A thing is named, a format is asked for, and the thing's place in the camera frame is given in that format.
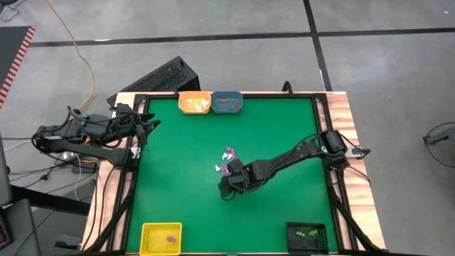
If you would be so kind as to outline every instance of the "green object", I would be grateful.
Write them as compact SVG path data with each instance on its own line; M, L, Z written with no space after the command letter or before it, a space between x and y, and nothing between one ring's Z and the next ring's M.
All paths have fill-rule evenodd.
M309 236L315 236L318 233L317 230L312 230L308 233Z
M300 232L300 231L296 231L296 235L299 235L301 237L305 237L305 233Z
M310 99L244 98L238 114L184 114L175 99L152 99L161 124L141 153L127 252L143 223L180 222L181 252L287 252L287 222L324 223L337 251L320 159L280 171L266 186L220 197L215 171L227 146L244 164L270 159L317 133Z

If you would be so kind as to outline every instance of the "black keyboard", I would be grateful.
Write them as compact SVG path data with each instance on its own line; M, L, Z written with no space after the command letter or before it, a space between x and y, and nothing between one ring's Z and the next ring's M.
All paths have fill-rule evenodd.
M0 209L0 250L10 245L13 242L13 236L9 232L8 224L5 222L4 217L1 215Z

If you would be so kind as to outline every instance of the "yellow basket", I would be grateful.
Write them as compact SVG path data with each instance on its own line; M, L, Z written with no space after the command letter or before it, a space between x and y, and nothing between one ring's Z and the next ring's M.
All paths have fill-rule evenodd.
M144 223L142 225L139 255L180 255L181 247L182 223Z

